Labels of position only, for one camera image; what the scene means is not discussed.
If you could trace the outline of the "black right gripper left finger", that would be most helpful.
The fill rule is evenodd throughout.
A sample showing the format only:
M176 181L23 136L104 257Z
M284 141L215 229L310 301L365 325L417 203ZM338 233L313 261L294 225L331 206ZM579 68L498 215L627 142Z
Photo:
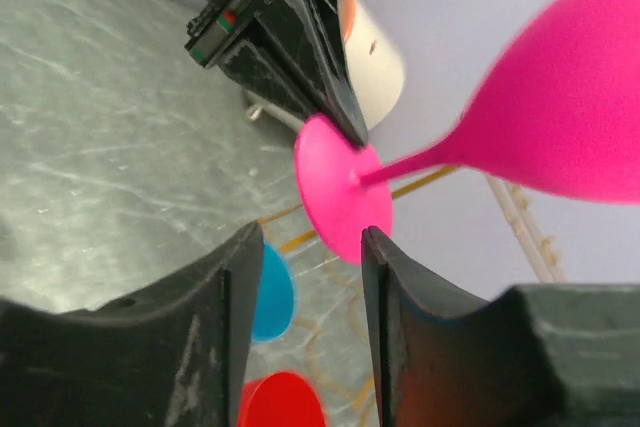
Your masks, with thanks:
M252 222L96 311L1 304L5 426L233 426L262 274Z

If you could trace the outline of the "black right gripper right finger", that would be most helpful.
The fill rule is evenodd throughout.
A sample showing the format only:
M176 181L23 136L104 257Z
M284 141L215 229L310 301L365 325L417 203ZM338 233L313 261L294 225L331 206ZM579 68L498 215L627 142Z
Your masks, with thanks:
M362 234L384 426L635 426L639 289L531 284L486 301Z

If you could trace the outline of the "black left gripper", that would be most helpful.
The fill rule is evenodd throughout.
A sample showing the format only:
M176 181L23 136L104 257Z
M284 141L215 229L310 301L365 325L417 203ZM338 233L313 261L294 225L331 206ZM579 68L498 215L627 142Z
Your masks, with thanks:
M219 58L228 77L301 114L330 117L356 147L369 142L348 73L342 0L265 0L257 20L268 36L237 36L258 0L207 0L187 26L191 58L208 67Z

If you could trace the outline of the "red wine glass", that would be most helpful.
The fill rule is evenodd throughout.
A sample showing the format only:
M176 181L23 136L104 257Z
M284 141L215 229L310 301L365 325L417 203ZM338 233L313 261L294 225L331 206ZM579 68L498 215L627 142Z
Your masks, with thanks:
M239 427L326 427L323 403L312 384L294 371L279 371L244 385Z

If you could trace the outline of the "blue wine glass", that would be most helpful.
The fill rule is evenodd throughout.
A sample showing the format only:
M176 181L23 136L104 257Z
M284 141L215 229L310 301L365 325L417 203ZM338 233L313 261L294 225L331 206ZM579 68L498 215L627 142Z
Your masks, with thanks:
M264 244L262 277L252 328L253 342L271 342L284 335L295 317L296 291L283 256Z

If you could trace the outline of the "pink wine glass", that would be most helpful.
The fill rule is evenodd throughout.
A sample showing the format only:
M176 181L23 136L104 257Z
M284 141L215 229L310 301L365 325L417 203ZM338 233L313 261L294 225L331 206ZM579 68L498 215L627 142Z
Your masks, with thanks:
M511 44L459 123L390 164L324 115L295 146L297 184L319 237L361 260L361 234L393 227L389 184L459 165L553 195L639 200L639 0L555 0Z

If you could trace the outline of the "round beige drawer cabinet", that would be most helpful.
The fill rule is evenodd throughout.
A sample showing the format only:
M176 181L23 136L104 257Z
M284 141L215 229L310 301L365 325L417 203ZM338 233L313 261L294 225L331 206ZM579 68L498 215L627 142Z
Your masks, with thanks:
M397 105L406 69L400 51L360 0L343 0L341 21L351 83L372 129Z

